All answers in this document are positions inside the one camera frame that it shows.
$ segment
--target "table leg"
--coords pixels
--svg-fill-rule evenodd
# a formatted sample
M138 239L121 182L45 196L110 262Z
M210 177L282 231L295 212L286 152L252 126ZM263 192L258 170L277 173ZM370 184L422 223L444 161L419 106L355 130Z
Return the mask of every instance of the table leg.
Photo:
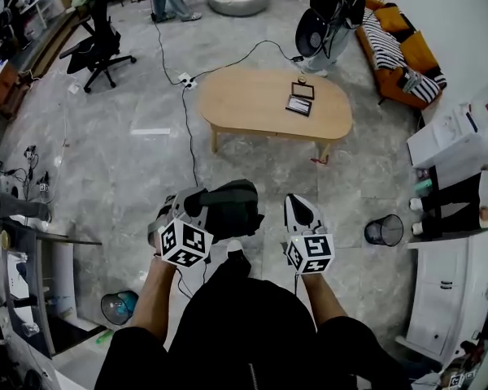
M43 29L47 29L47 23L46 20L43 18L43 14L41 13L40 6L38 3L36 3L36 10L38 12L38 15L40 16L41 24L43 25Z
M325 162L325 160L327 159L327 155L329 154L329 151L331 150L331 145L332 145L332 143L328 143L327 145L325 145L324 149L322 150L322 153L320 155L320 161L321 162Z
M217 153L217 131L213 126L211 127L211 151Z

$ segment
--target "striped cushion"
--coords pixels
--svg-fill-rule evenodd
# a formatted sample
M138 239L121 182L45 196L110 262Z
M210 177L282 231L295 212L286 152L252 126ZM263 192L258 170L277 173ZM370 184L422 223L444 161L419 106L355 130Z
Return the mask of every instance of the striped cushion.
M439 91L439 85L437 85L430 78L423 76L423 81L421 82L421 84L412 89L410 93L430 104L433 100L437 98L437 96L439 95Z
M443 74L435 76L434 81L441 89L445 89L447 87L447 78Z
M374 69L390 69L408 67L399 47L399 42L390 33L385 32L374 12L365 9L364 24L362 25L368 43L373 50ZM440 85L446 85L445 76L440 75L431 80L422 76L423 80L410 90L410 93L420 100L430 104L440 93Z

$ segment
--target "green object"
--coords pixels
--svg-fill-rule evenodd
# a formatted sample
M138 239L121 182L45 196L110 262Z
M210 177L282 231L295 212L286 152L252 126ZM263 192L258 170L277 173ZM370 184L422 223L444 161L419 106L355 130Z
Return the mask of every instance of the green object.
M422 180L418 184L414 185L414 191L416 191L416 193L418 194L423 193L424 195L426 195L426 193L428 193L430 189L432 189L432 180L430 178Z
M108 340L112 335L114 335L114 331L111 331L109 329L107 332L105 332L103 335L101 335L96 339L96 344L102 344L103 342Z

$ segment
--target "power strip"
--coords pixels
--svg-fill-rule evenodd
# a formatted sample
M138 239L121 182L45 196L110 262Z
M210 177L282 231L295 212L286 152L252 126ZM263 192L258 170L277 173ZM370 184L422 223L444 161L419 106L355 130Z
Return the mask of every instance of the power strip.
M192 79L186 72L179 75L179 81L187 88L194 89L197 86L197 82Z

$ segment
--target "white cabinet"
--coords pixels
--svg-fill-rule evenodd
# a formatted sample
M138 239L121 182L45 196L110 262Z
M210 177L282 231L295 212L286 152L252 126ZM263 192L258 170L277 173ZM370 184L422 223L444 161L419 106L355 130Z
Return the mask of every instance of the white cabinet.
M422 283L414 299L407 341L441 355L459 308L459 288Z
M488 231L469 238L411 243L418 250L416 294L407 335L396 340L444 367L477 343L488 311Z
M466 276L466 240L417 244L418 267L412 318L398 342L442 360L455 330Z

